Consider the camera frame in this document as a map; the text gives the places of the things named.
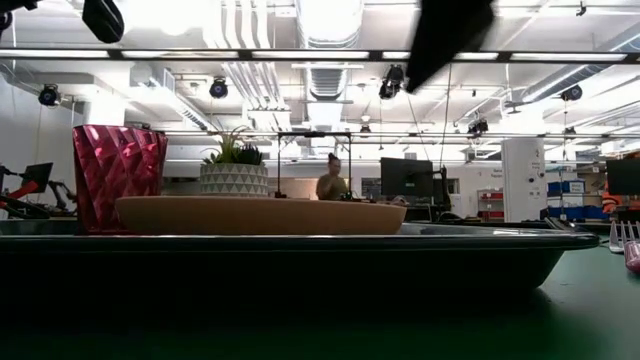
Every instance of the dark serving tray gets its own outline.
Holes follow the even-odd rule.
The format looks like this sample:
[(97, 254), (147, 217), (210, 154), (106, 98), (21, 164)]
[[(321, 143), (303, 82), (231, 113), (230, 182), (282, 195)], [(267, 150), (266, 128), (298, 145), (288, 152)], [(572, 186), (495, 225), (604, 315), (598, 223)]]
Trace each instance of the dark serving tray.
[(177, 307), (282, 306), (302, 299), (370, 303), (529, 292), (564, 251), (599, 242), (590, 233), (433, 224), (404, 224), (394, 236), (7, 233), (0, 235), (0, 309), (12, 309), (3, 318), (17, 323), (59, 316), (57, 323), (73, 314), (156, 319)]

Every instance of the green table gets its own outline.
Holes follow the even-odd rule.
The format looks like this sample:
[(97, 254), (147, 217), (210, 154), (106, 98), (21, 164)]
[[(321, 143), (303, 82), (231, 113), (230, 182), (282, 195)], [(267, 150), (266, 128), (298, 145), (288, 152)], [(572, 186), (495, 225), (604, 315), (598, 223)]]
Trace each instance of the green table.
[(640, 359), (640, 281), (602, 247), (566, 253), (528, 301), (468, 303), (263, 316), (189, 333), (16, 331), (2, 334), (0, 359)]

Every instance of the pink faceted vase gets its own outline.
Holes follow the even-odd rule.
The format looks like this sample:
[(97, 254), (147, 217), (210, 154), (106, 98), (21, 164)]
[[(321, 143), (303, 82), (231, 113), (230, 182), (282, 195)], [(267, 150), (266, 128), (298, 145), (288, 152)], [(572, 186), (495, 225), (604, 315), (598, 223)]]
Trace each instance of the pink faceted vase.
[(73, 128), (78, 218), (86, 232), (125, 232), (116, 199), (160, 195), (167, 142), (163, 133), (132, 127)]

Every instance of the wooden bowl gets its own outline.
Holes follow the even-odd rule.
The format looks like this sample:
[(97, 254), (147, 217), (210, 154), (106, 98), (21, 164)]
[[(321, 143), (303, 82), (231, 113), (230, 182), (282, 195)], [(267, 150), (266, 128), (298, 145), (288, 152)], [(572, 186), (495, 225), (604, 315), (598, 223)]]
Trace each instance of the wooden bowl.
[(214, 196), (116, 200), (128, 230), (144, 235), (392, 235), (406, 209), (341, 201)]

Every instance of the computer screen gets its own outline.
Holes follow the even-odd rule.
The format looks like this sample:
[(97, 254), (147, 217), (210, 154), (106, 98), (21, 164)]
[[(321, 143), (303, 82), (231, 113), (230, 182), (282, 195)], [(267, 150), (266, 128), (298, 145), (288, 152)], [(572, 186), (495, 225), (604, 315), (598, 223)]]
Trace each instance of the computer screen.
[(611, 195), (640, 195), (640, 159), (607, 160), (607, 183)]
[(47, 190), (47, 184), (49, 183), (49, 176), (51, 176), (51, 169), (53, 163), (29, 165), (22, 174), (22, 186), (26, 185), (29, 181), (35, 181), (38, 184), (36, 191), (32, 194), (40, 194)]
[(433, 196), (433, 163), (427, 160), (381, 158), (382, 194)]

